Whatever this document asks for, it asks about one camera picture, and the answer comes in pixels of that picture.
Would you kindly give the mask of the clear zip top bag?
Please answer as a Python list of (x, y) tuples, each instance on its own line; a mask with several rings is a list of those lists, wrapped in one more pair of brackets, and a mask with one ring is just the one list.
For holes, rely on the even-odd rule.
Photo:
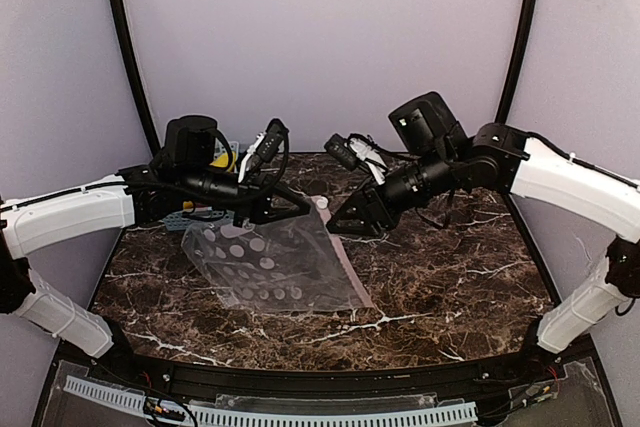
[(342, 245), (326, 230), (329, 201), (310, 199), (301, 217), (266, 225), (198, 222), (181, 247), (226, 309), (338, 312), (374, 306)]

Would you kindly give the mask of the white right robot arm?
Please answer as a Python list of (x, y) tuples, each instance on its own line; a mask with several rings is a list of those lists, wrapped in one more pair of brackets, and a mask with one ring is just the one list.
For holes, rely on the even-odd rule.
[(472, 138), (449, 132), (430, 151), (357, 189), (327, 222), (338, 235), (376, 237), (440, 194), (475, 188), (541, 201), (615, 237), (590, 275), (536, 322), (540, 351), (559, 354), (621, 304), (639, 296), (639, 185), (556, 147), (543, 136), (487, 124)]

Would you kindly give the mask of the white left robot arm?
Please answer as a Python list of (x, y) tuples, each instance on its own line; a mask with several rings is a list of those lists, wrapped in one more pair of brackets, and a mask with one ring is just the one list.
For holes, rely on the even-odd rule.
[(31, 266), (30, 257), (102, 232), (152, 224), (182, 210), (186, 203), (230, 211), (238, 227), (310, 211), (301, 195), (270, 175), (260, 175), (249, 184), (212, 172), (167, 182), (146, 167), (6, 201), (1, 205), (2, 314), (20, 317), (93, 359), (124, 354), (128, 344), (116, 326), (51, 285)]

